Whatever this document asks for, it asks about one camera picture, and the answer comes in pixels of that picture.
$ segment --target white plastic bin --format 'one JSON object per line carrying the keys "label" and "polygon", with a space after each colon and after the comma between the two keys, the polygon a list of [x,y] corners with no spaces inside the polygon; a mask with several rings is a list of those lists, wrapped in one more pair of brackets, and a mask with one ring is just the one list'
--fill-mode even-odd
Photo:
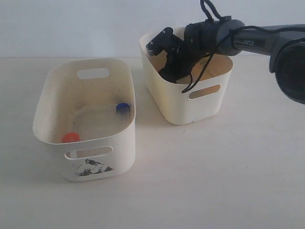
{"label": "white plastic bin", "polygon": [[[129,106],[128,112],[117,113],[121,103]],[[112,177],[126,172],[135,161],[135,115],[132,76],[125,62],[73,61],[48,74],[33,131],[67,179]],[[70,132],[77,133],[80,141],[63,143]]]}
{"label": "white plastic bin", "polygon": [[[174,28],[174,34],[183,39],[184,28]],[[164,80],[158,71],[166,63],[166,52],[158,56],[149,56],[146,45],[158,34],[152,33],[141,37],[143,71],[146,86],[165,119],[176,125],[185,125],[208,118],[216,114],[223,101],[225,90],[233,69],[231,58],[214,55],[200,82],[189,92],[181,93],[187,87],[190,78],[186,77],[178,83]],[[192,70],[194,81],[198,78],[208,58],[200,60]]]}

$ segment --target white wall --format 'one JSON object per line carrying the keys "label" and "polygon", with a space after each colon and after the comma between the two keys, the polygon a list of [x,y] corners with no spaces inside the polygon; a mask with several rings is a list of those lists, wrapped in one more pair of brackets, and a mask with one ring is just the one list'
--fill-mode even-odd
{"label": "white wall", "polygon": [[[304,0],[213,3],[248,25],[305,23]],[[199,0],[2,0],[0,57],[139,56],[142,35],[205,18]]]}

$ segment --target white table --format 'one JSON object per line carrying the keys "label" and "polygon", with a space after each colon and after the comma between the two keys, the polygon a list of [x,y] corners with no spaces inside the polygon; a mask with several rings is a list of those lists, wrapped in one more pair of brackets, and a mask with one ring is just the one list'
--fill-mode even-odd
{"label": "white table", "polygon": [[265,56],[234,57],[219,113],[168,123],[125,58],[136,91],[136,161],[73,183],[36,145],[48,71],[73,59],[0,59],[1,229],[303,229],[305,105],[286,98]]}

